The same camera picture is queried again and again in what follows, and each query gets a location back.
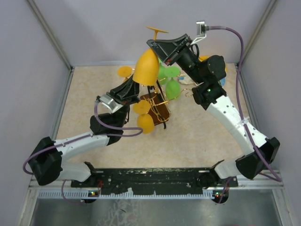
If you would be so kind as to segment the orange wine glass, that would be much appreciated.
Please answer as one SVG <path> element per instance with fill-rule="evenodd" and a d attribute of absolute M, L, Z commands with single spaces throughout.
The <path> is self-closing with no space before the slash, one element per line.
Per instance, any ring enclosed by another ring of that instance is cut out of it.
<path fill-rule="evenodd" d="M 146 100 L 141 100 L 133 105 L 133 111 L 138 114 L 137 126 L 143 129 L 144 134 L 149 134 L 154 130 L 154 121 L 149 111 L 151 105 Z"/>
<path fill-rule="evenodd" d="M 158 72 L 158 57 L 151 48 L 148 48 L 136 62 L 133 81 L 144 86 L 154 86 Z"/>
<path fill-rule="evenodd" d="M 133 74 L 133 68 L 130 66 L 122 66 L 117 71 L 117 75 L 121 78 L 124 78 L 124 81 L 128 80 L 128 78 L 132 74 Z"/>

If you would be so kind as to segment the green wine glass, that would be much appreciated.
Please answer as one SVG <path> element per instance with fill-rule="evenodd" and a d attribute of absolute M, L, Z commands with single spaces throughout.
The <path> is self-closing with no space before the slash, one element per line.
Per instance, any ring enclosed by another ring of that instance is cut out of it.
<path fill-rule="evenodd" d="M 166 70 L 168 69 L 167 66 L 159 59 L 159 71 L 158 71 L 158 81 L 160 85 L 166 85 L 170 78 L 166 76 Z"/>
<path fill-rule="evenodd" d="M 168 100 L 177 98 L 181 92 L 181 87 L 176 78 L 180 75 L 180 69 L 176 66 L 169 66 L 165 69 L 166 83 L 166 97 Z"/>

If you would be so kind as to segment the gold wire wine glass rack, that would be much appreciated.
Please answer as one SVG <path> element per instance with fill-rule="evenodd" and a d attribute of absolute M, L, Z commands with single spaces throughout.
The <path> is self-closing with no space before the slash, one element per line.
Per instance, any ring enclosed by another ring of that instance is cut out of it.
<path fill-rule="evenodd" d="M 157 79 L 156 84 L 153 87 L 148 86 L 147 93 L 145 95 L 140 96 L 140 101 L 146 100 L 150 103 L 149 114 L 153 118 L 154 125 L 156 126 L 159 124 L 163 124 L 163 126 L 166 128 L 166 122 L 170 119 L 171 116 L 171 111 L 168 108 L 168 104 L 171 101 L 178 99 L 183 92 L 187 97 L 190 97 L 191 94 L 189 93 L 190 89 L 181 88 L 181 92 L 177 98 L 168 100 L 166 97 L 165 90 L 166 90 L 166 85 L 160 85 Z"/>

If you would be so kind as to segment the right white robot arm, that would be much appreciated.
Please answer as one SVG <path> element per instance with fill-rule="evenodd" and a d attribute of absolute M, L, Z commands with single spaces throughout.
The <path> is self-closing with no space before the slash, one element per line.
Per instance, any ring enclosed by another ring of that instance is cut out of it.
<path fill-rule="evenodd" d="M 232 135 L 243 155 L 238 159 L 222 161 L 214 165 L 210 181 L 221 186 L 227 178 L 243 175 L 253 179 L 274 161 L 280 142 L 268 138 L 257 130 L 232 104 L 219 81 L 226 77 L 224 58 L 213 55 L 204 61 L 193 52 L 192 39 L 184 34 L 173 40 L 148 40 L 148 46 L 159 59 L 170 66 L 177 63 L 197 84 L 192 88 L 196 104 L 213 115 Z"/>

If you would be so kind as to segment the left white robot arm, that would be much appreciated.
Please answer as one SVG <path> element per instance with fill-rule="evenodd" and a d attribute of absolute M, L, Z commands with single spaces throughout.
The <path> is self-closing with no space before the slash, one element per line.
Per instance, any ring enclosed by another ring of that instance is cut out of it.
<path fill-rule="evenodd" d="M 130 106 L 139 102 L 140 84 L 130 77 L 94 102 L 89 132 L 59 140 L 45 137 L 40 140 L 24 166 L 29 165 L 40 186 L 56 180 L 75 180 L 88 187 L 94 186 L 98 175 L 89 163 L 68 160 L 81 153 L 118 142 L 122 137 L 142 133 L 140 127 L 125 127 L 129 121 Z"/>

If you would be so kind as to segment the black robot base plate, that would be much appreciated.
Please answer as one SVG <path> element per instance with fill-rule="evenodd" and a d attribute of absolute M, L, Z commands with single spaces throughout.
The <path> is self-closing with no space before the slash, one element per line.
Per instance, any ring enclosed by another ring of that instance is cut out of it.
<path fill-rule="evenodd" d="M 134 195 L 187 195 L 226 182 L 211 168 L 112 168 L 96 169 L 84 182 L 72 180 L 71 187 L 100 189 L 102 195 L 123 194 L 129 188 Z"/>

